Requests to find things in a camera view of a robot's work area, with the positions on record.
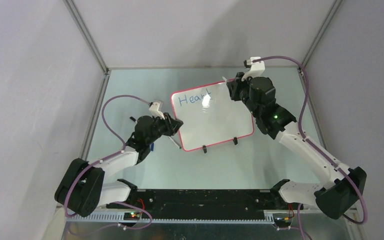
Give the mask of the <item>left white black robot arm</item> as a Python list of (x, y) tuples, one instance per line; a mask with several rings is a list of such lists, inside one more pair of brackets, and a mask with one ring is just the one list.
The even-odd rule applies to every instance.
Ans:
[(132, 191), (132, 186), (122, 181), (105, 183), (105, 180), (141, 163), (156, 140), (174, 136), (183, 125), (182, 120), (172, 118), (167, 112), (163, 116), (139, 117), (121, 150), (92, 163), (81, 158), (72, 160), (55, 191), (54, 200), (81, 217), (89, 216), (98, 206), (117, 200), (125, 208), (133, 208), (138, 202), (138, 194)]

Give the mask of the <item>pink framed whiteboard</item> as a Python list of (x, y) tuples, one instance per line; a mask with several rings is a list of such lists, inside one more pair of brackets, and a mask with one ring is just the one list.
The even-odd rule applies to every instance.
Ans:
[(175, 118), (183, 121), (178, 134), (186, 152), (237, 142), (255, 131), (252, 114), (231, 100), (225, 81), (173, 92), (170, 100)]

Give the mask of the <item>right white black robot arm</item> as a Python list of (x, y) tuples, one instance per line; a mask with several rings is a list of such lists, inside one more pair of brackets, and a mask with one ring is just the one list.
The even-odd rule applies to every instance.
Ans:
[(300, 203), (320, 209), (327, 217), (339, 219), (360, 200), (367, 173), (350, 168), (299, 130), (295, 116), (276, 102), (276, 89), (267, 77), (237, 77), (226, 81), (230, 99), (242, 102), (255, 118), (258, 129), (300, 156), (319, 183), (297, 183), (283, 179), (271, 188), (271, 204), (284, 209)]

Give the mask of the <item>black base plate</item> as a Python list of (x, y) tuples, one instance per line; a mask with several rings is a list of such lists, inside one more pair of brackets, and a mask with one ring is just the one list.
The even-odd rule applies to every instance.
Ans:
[(267, 189), (139, 189), (127, 203), (148, 211), (153, 217), (256, 219), (266, 211), (296, 210)]

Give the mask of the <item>green capped marker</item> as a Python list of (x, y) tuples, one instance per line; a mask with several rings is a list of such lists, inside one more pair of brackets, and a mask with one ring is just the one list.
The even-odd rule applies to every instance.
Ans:
[(177, 148), (182, 149), (181, 145), (172, 136), (168, 136), (168, 138)]

